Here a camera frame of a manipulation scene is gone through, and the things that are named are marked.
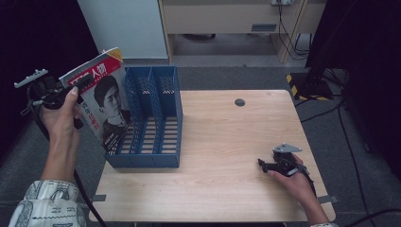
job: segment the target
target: black round hole cover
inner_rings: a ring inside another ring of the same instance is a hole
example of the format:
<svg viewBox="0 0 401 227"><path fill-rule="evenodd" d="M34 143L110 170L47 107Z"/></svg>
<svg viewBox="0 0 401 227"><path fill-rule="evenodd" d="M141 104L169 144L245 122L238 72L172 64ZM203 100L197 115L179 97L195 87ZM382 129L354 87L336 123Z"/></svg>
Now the black round hole cover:
<svg viewBox="0 0 401 227"><path fill-rule="evenodd" d="M245 106L245 100L242 98L238 98L235 100L235 105L236 106Z"/></svg>

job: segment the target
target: magazine rack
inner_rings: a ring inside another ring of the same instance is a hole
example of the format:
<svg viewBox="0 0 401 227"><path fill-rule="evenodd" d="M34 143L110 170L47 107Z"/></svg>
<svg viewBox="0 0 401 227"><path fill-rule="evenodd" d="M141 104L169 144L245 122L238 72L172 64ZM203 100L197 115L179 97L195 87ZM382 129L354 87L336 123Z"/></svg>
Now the magazine rack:
<svg viewBox="0 0 401 227"><path fill-rule="evenodd" d="M179 167L183 108L176 67L129 67L125 83L132 125L106 160L114 168Z"/></svg>

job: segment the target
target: blue file organizer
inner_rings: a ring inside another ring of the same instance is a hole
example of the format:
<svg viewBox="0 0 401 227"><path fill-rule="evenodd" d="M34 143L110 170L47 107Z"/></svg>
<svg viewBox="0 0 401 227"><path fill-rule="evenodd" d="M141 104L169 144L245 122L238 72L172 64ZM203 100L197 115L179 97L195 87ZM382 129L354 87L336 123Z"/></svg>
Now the blue file organizer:
<svg viewBox="0 0 401 227"><path fill-rule="evenodd" d="M114 168L179 167L183 108L177 68L129 67L125 85L133 123L106 160Z"/></svg>

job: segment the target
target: magazine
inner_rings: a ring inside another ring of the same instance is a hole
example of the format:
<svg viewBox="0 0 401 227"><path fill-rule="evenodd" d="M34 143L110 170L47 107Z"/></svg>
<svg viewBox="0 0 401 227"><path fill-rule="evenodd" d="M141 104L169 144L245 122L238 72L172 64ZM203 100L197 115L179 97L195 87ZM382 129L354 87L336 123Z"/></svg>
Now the magazine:
<svg viewBox="0 0 401 227"><path fill-rule="evenodd" d="M60 77L64 87L86 75L94 81L79 91L83 118L108 154L114 154L118 141L130 126L131 114L124 91L126 70L121 51L113 48Z"/></svg>

